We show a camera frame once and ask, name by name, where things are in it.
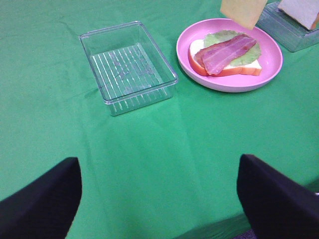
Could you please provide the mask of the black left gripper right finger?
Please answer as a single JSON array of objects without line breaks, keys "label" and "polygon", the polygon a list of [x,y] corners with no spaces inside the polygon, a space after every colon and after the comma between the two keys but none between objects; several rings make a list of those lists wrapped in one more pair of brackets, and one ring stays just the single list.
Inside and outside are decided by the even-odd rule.
[{"label": "black left gripper right finger", "polygon": [[258,239],[317,239],[319,197],[252,154],[240,157],[237,195]]}]

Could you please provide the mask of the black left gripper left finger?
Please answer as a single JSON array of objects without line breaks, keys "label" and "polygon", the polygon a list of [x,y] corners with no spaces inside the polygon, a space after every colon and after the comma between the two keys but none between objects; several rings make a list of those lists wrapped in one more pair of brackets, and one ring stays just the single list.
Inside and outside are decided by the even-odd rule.
[{"label": "black left gripper left finger", "polygon": [[0,202],[0,237],[64,239],[81,197],[79,161],[68,157]]}]

